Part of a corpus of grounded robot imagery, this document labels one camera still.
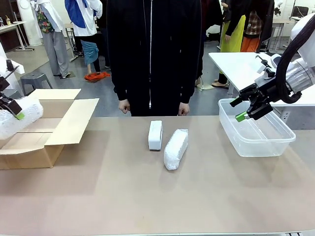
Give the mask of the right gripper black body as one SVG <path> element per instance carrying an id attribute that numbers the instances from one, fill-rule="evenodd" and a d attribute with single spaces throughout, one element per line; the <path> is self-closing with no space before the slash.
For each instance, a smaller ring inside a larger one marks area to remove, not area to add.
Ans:
<path id="1" fill-rule="evenodd" d="M 277 98 L 276 79 L 256 79 L 255 82 L 240 90 L 240 98 L 251 103 L 268 103 Z"/>

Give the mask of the bubble-wrapped white clock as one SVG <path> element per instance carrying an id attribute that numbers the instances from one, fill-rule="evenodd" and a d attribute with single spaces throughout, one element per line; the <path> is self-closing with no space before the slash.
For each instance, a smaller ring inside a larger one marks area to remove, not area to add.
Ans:
<path id="1" fill-rule="evenodd" d="M 171 136 L 164 149 L 164 165 L 167 170 L 176 170 L 188 147 L 189 131 L 177 129 Z"/>
<path id="2" fill-rule="evenodd" d="M 23 97 L 14 101 L 22 110 L 16 118 L 10 111 L 0 109 L 0 140 L 10 138 L 43 116 L 43 107 L 38 99 Z"/>

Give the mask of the unwrapped white clock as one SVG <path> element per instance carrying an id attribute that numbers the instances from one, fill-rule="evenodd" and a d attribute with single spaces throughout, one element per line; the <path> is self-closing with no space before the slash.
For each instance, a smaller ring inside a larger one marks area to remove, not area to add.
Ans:
<path id="1" fill-rule="evenodd" d="M 162 121 L 153 120 L 150 123 L 149 134 L 148 134 L 148 147 L 149 150 L 161 150 L 162 144 Z"/>

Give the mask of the person's right forearm black sleeve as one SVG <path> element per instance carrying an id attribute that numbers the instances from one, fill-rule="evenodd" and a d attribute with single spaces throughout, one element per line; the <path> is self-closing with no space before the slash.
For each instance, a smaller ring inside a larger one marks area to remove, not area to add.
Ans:
<path id="1" fill-rule="evenodd" d="M 114 92 L 117 94 L 118 100 L 127 99 L 127 74 L 131 69 L 131 64 L 127 60 L 119 58 L 111 58 L 112 82 L 114 84 Z"/>

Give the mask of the person's right hand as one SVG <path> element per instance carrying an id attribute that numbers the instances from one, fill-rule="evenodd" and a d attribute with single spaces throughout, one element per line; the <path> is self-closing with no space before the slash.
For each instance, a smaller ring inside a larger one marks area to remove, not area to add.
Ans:
<path id="1" fill-rule="evenodd" d="M 127 99 L 119 101 L 119 109 L 127 114 L 130 111 L 130 103 Z"/>

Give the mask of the clear plastic container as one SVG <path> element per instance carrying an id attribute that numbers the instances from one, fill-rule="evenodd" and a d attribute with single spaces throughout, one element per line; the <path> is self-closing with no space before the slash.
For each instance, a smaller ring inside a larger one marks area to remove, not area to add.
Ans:
<path id="1" fill-rule="evenodd" d="M 219 119 L 221 125 L 242 157 L 273 157 L 284 153 L 290 143 L 296 140 L 295 133 L 278 117 L 270 112 L 258 120 L 243 119 L 238 121 L 236 116 L 243 114 L 250 103 L 243 101 L 232 107 L 232 98 L 218 101 Z"/>

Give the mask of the white table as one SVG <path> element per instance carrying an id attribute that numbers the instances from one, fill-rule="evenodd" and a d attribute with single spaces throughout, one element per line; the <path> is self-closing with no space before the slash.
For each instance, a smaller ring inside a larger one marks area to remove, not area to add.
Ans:
<path id="1" fill-rule="evenodd" d="M 258 73 L 262 66 L 262 59 L 271 63 L 271 57 L 265 53 L 209 53 L 209 57 L 237 91 L 253 84 L 255 79 L 263 75 L 262 72 Z M 286 104 L 280 100 L 271 105 L 273 107 L 315 107 L 315 85 L 302 91 L 302 96 L 296 103 Z"/>

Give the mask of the open cardboard box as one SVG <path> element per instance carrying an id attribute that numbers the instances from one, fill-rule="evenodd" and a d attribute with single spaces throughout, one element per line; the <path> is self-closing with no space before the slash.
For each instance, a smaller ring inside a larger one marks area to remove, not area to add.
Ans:
<path id="1" fill-rule="evenodd" d="M 0 140 L 0 170 L 52 168 L 66 145 L 78 144 L 99 101 L 76 99 L 79 89 L 36 89 L 43 116 Z"/>

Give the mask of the person in orange trousers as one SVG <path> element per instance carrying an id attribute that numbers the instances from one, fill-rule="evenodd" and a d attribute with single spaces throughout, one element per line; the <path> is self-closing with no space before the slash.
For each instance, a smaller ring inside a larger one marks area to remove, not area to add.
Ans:
<path id="1" fill-rule="evenodd" d="M 263 21 L 256 11 L 251 11 L 248 26 L 244 30 L 241 52 L 256 52 L 260 43 Z"/>

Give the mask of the white-topped desk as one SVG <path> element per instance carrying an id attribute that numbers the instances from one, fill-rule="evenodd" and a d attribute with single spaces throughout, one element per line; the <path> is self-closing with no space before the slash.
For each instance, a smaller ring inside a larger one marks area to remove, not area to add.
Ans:
<path id="1" fill-rule="evenodd" d="M 11 51 L 32 52 L 35 50 L 35 48 L 29 47 L 29 45 L 27 44 L 27 42 L 23 36 L 20 25 L 23 25 L 24 23 L 26 23 L 26 21 L 15 21 L 15 22 L 11 23 L 10 25 L 0 26 L 0 35 L 7 33 L 7 32 L 10 32 L 10 31 L 15 31 L 17 34 L 20 46 L 16 47 L 15 49 L 12 49 Z"/>

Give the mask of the white standing panel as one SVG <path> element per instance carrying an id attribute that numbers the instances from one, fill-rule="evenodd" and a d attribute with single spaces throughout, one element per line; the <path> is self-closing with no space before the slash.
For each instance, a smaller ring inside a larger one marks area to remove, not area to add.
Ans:
<path id="1" fill-rule="evenodd" d="M 29 0 L 17 0 L 20 17 L 22 21 L 25 21 L 23 24 L 28 42 L 31 46 L 39 46 L 42 44 L 41 39 L 35 28 L 35 19 L 32 13 L 32 7 Z"/>

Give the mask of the figure floral shirt grey trousers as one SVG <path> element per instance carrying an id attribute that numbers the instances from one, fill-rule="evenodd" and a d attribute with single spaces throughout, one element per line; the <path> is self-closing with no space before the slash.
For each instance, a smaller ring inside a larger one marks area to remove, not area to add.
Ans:
<path id="1" fill-rule="evenodd" d="M 54 76 L 67 78 L 69 59 L 64 39 L 64 24 L 51 0 L 31 0 L 35 28 L 42 39 Z"/>

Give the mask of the person in yellow apron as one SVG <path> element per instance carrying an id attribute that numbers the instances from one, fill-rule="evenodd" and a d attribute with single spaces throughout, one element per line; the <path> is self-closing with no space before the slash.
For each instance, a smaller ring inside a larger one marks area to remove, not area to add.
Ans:
<path id="1" fill-rule="evenodd" d="M 246 11 L 251 0 L 220 0 L 223 8 L 223 27 L 220 52 L 238 53 L 241 51 Z"/>

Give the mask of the orange cloth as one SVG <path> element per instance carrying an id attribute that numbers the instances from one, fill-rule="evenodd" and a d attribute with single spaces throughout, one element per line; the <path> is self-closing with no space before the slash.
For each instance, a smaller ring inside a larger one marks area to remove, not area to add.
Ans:
<path id="1" fill-rule="evenodd" d="M 104 78 L 110 77 L 111 74 L 107 72 L 100 72 L 100 73 L 91 73 L 86 76 L 84 76 L 84 79 L 87 81 L 96 81 L 96 80 L 102 80 Z"/>

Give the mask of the person in black zip jacket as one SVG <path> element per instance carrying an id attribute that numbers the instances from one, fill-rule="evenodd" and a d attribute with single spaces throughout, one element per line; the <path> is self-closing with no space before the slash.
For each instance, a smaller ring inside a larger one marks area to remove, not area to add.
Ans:
<path id="1" fill-rule="evenodd" d="M 108 0 L 109 59 L 127 60 L 135 117 L 178 116 L 185 60 L 198 57 L 200 0 Z"/>

